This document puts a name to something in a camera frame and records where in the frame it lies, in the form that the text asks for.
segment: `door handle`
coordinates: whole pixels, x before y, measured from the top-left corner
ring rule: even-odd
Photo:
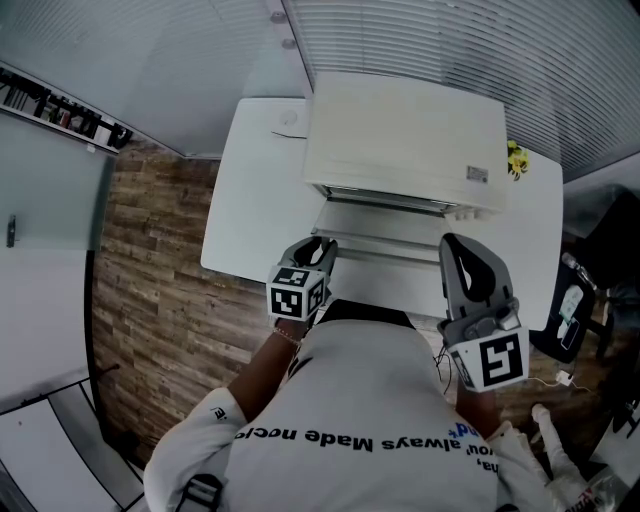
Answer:
[[[11,248],[16,243],[16,216],[9,215],[9,223],[7,224],[7,247]]]

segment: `floor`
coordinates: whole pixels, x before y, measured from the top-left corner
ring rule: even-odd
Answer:
[[[264,285],[205,270],[201,244],[218,164],[180,160],[142,141],[118,158],[93,281],[93,343],[109,427],[140,440],[148,461],[158,439],[205,394],[228,384],[269,334]],[[596,316],[602,315],[602,308]],[[431,344],[442,345],[436,319],[411,317]],[[503,417],[531,437],[529,411],[546,404],[567,451],[583,461],[609,421],[600,383],[635,347],[635,333],[616,333],[604,362],[588,335],[575,363],[574,387],[529,380],[500,390]],[[554,382],[560,365],[534,351],[531,376]],[[440,365],[446,397],[455,401],[455,370]],[[541,445],[534,445],[540,452]]]

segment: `sleeve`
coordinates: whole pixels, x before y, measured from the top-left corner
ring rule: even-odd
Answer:
[[[518,441],[511,423],[505,421],[487,443],[499,464],[498,510],[513,510],[507,505],[515,506],[520,512],[554,510],[544,482],[531,465],[531,455]]]
[[[203,463],[231,444],[247,424],[226,388],[215,389],[169,430],[156,446],[144,471],[144,492],[151,512],[170,512]]]

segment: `cable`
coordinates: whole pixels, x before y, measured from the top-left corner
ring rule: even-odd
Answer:
[[[442,383],[442,373],[440,373],[440,363],[442,363],[442,359],[445,356],[447,358],[447,361],[449,362],[449,382],[447,382],[447,387],[444,390],[444,392],[446,393],[449,390],[449,386],[451,386],[452,375],[451,375],[451,357],[449,356],[449,354],[445,352],[444,345],[442,345],[442,348],[440,348],[440,352],[438,352],[438,355],[434,357],[433,360],[436,363],[436,370],[438,370],[438,377],[440,378],[440,383]]]
[[[576,373],[576,368],[578,367],[578,358],[575,358],[575,361],[573,363],[573,369],[571,370],[571,373],[569,374],[569,377],[573,378],[573,376]]]
[[[449,391],[449,386],[451,386],[451,357],[449,357],[449,354],[443,354],[445,356],[447,356],[447,361],[449,361],[449,382],[447,382],[447,387],[444,388],[444,394],[447,394],[447,391]]]
[[[537,380],[538,382],[542,382],[548,388],[555,388],[556,386],[559,386],[560,384],[562,384],[562,382],[556,382],[555,384],[549,384],[548,382],[545,382],[542,379],[539,379],[538,377],[529,377],[527,380]]]
[[[274,135],[280,135],[280,137],[284,137],[285,139],[303,139],[303,140],[307,140],[306,137],[296,137],[295,135],[285,135],[284,133],[278,133],[278,132],[271,132]]]
[[[555,388],[556,386],[560,386],[563,385],[562,382],[556,382],[555,384],[549,384],[548,382],[543,381],[542,379],[539,379],[538,377],[529,377],[527,380],[537,380],[538,382],[541,382],[542,384],[544,384],[545,386],[549,387],[549,388]],[[589,388],[585,388],[584,386],[578,386],[575,382],[571,381],[569,383],[570,385],[572,385],[574,388],[576,389],[584,389],[585,391],[588,391],[589,393],[595,394],[593,391],[591,391]]]
[[[595,395],[595,392],[591,391],[589,388],[585,388],[584,386],[578,386],[575,382],[571,381],[571,384],[573,385],[574,388],[576,389],[584,389],[585,391],[588,391],[589,393]]]

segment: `white printer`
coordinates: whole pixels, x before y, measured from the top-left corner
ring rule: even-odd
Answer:
[[[338,239],[341,256],[437,264],[445,217],[505,206],[504,107],[420,80],[320,72],[303,177],[327,198],[312,233]]]

